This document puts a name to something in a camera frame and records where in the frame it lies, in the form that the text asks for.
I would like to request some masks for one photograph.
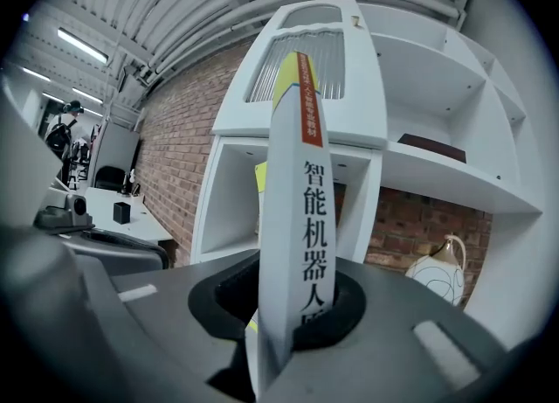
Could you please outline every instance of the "white book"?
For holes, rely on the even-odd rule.
[[[259,390],[288,361],[293,331],[334,299],[335,208],[328,132],[309,57],[279,70],[266,166],[259,272]]]

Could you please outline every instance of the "white wall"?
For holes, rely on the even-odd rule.
[[[6,66],[2,70],[2,89],[6,97],[34,131],[38,130],[47,102],[41,94],[40,81],[13,67]]]
[[[539,217],[496,216],[487,258],[466,312],[505,345],[545,323],[559,282],[559,77],[534,24],[515,0],[469,0],[463,33],[492,52],[526,107],[539,168]]]

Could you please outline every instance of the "shelf compartment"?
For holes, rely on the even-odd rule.
[[[386,100],[445,116],[457,110],[485,82],[482,75],[424,45],[371,34]]]
[[[513,122],[511,129],[521,172],[522,189],[527,196],[532,197],[531,201],[537,203],[542,209],[542,181],[540,176],[534,174],[535,171],[541,171],[542,166],[540,157],[535,156],[538,147],[532,125],[528,119],[523,119]]]
[[[487,73],[489,74],[489,78],[494,83],[495,87],[501,90],[514,104],[518,107],[522,113],[524,113],[524,105],[522,104],[521,97],[516,92],[516,88],[513,85],[513,82],[508,78],[505,69],[501,65],[501,63],[494,59],[493,63],[490,65]]]
[[[457,33],[457,34],[466,43],[466,45],[472,51],[475,58],[478,59],[481,66],[483,67],[483,69],[487,73],[489,73],[489,69],[491,68],[491,66],[493,65],[493,61],[495,60],[495,57],[493,56],[493,54],[490,53],[487,49],[485,49],[485,47],[483,47],[482,45],[479,45],[475,41],[473,41],[470,38],[464,36],[463,34],[461,34],[461,33]]]
[[[381,185],[490,213],[539,212],[520,187],[446,156],[389,142]]]
[[[503,109],[505,110],[509,123],[511,125],[515,125],[517,122],[523,120],[526,117],[524,110],[518,105],[518,103],[511,99],[507,93],[505,93],[497,85],[493,85],[495,86],[495,91],[499,94],[500,102],[503,105]]]
[[[466,44],[448,35],[445,53],[373,35],[387,102],[388,137],[419,135],[462,149],[473,168],[512,185],[520,182],[514,140],[493,84]]]
[[[440,22],[410,11],[360,3],[365,23],[372,33],[405,39],[442,51],[446,28]]]
[[[200,193],[192,262],[258,247],[259,196],[254,167],[267,158],[264,138],[216,137]],[[382,152],[330,145],[333,178],[345,184],[338,255],[363,262],[375,221]]]

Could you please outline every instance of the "red label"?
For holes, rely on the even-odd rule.
[[[305,53],[297,52],[300,83],[300,127],[302,141],[322,148],[321,118],[314,91],[313,74]]]

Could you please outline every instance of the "white bookshelf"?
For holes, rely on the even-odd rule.
[[[266,160],[267,151],[264,138],[216,137],[197,209],[193,263],[258,247],[259,195],[254,167]],[[382,153],[333,144],[330,152],[334,181],[346,185],[336,241],[338,255],[363,261],[375,220]]]
[[[338,7],[342,21],[310,24],[300,13],[309,4]],[[288,16],[290,26],[283,28]],[[358,27],[353,16],[360,18]],[[338,255],[363,261],[381,185],[511,221],[541,212],[541,187],[532,174],[540,169],[534,134],[492,53],[409,11],[352,0],[297,3],[270,19],[225,96],[198,203],[193,262],[258,247],[254,166],[266,160],[272,110],[270,102],[249,103],[246,95],[274,38],[324,29],[344,32],[346,93],[343,100],[323,100],[334,178],[347,185]],[[398,143],[405,133],[462,149],[466,163]]]

